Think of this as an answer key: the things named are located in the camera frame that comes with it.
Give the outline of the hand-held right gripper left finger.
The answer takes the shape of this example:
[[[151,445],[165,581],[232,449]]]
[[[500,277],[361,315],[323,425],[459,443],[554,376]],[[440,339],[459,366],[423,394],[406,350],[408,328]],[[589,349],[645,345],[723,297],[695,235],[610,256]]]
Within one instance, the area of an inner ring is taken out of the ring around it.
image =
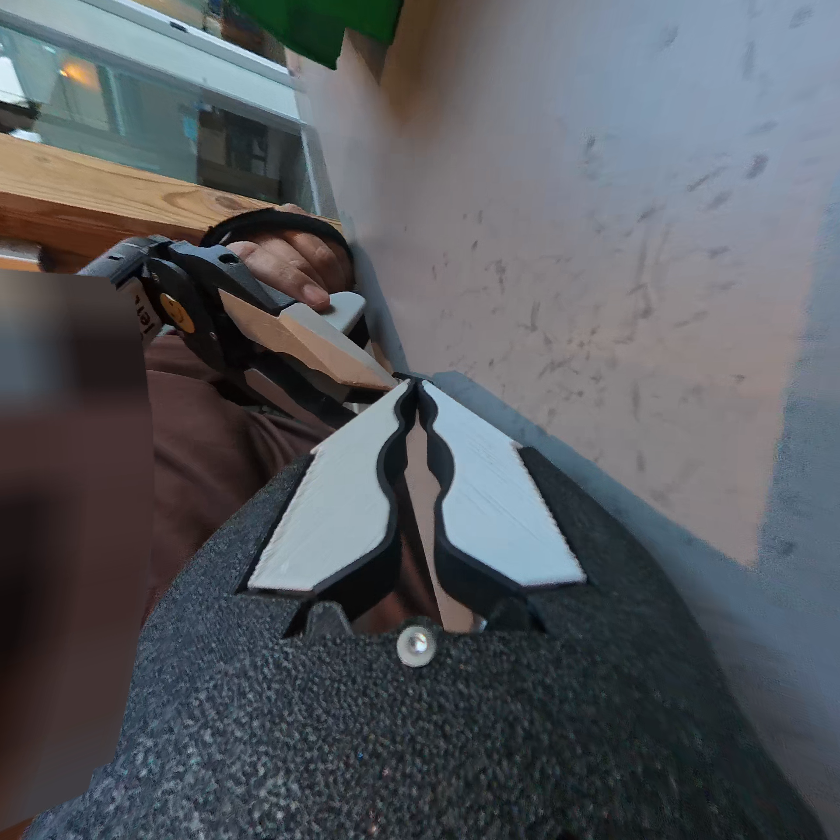
[[[400,381],[315,447],[248,578],[250,592],[383,595],[402,563],[396,485],[415,423],[415,381]]]

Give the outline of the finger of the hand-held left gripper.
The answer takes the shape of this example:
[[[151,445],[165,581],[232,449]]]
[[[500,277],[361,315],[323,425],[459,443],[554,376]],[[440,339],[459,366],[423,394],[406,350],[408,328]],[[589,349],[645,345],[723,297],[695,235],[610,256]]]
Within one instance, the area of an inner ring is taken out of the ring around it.
[[[256,366],[246,369],[248,387],[269,404],[290,412],[296,407],[307,412],[355,412],[357,404],[347,402],[350,388],[319,371],[280,366],[265,371]]]
[[[302,363],[346,389],[389,392],[397,379],[325,317],[299,302],[268,314],[220,290],[226,314],[237,329],[265,350]]]

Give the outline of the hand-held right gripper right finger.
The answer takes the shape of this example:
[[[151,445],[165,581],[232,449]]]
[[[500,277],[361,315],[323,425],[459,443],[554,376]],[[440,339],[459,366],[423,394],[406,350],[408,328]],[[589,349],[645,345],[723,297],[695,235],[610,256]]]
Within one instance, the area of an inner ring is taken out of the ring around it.
[[[427,466],[439,485],[435,563],[447,592],[538,592],[586,575],[520,445],[423,382]]]

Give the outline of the green plastic bin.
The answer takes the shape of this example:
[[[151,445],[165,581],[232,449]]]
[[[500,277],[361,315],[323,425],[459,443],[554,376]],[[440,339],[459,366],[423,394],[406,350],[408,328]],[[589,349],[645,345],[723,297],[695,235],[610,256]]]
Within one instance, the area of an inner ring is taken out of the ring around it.
[[[347,30],[390,45],[403,1],[233,1],[283,46],[335,70]]]

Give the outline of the grey desk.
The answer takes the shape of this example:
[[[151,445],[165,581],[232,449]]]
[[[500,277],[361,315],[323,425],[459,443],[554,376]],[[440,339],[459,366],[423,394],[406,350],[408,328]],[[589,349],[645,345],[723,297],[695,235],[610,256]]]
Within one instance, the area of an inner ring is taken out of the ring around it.
[[[395,366],[667,570],[838,838],[838,2],[405,2],[292,66]]]

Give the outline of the person's left hand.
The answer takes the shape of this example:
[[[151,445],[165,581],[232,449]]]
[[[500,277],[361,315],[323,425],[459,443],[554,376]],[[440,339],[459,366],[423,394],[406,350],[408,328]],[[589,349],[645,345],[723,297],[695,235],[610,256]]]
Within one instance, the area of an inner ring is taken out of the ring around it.
[[[260,282],[317,312],[329,309],[332,294],[355,288],[346,252],[313,234],[263,233],[226,247]]]

